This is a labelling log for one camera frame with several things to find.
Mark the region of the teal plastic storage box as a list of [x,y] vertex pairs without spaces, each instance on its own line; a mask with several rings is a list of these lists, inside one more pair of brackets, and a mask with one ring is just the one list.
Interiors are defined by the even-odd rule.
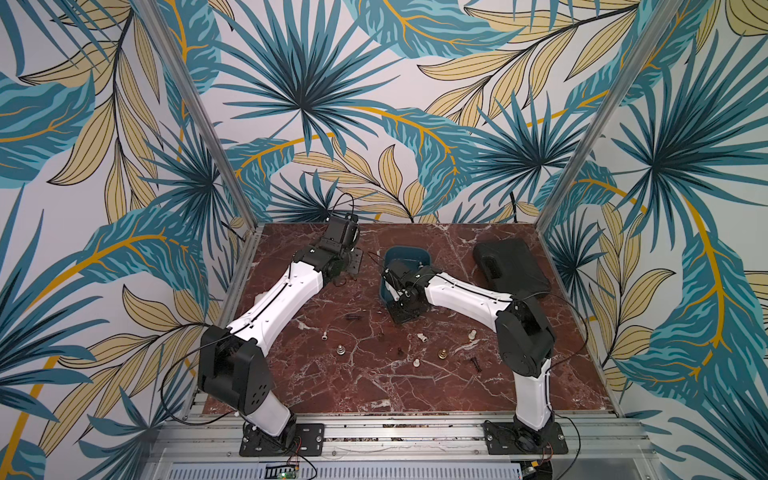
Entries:
[[430,265],[432,258],[425,249],[413,246],[396,245],[386,250],[383,255],[383,264],[381,273],[384,273],[393,262],[403,263],[408,270],[417,271],[423,266]]

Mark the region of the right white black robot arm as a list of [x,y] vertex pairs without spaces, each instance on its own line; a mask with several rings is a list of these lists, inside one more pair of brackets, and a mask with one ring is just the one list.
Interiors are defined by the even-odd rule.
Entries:
[[469,317],[495,332],[499,356],[514,374],[515,421],[532,432],[552,420],[549,370],[555,334],[538,301],[487,290],[425,265],[410,269],[395,261],[382,272],[386,308],[397,324],[434,307]]

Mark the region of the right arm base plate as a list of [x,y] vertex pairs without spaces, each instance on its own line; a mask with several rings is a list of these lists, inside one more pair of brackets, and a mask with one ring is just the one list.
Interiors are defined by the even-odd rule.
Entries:
[[481,426],[489,455],[548,457],[569,452],[560,424],[552,420],[540,430],[534,430],[517,419],[512,422],[485,420]]

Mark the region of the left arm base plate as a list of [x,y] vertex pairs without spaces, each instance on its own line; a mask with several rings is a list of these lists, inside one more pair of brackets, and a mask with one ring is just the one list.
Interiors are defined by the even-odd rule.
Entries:
[[322,423],[289,423],[278,436],[245,423],[239,449],[240,457],[277,457],[298,453],[303,457],[322,455],[325,440]]

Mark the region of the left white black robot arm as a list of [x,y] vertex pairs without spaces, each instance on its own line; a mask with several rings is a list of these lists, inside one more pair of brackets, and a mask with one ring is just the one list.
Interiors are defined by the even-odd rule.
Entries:
[[257,430],[279,437],[292,412],[272,392],[267,356],[306,302],[349,269],[359,253],[358,216],[329,219],[324,234],[297,251],[285,273],[254,305],[225,327],[201,337],[198,388],[225,403]]

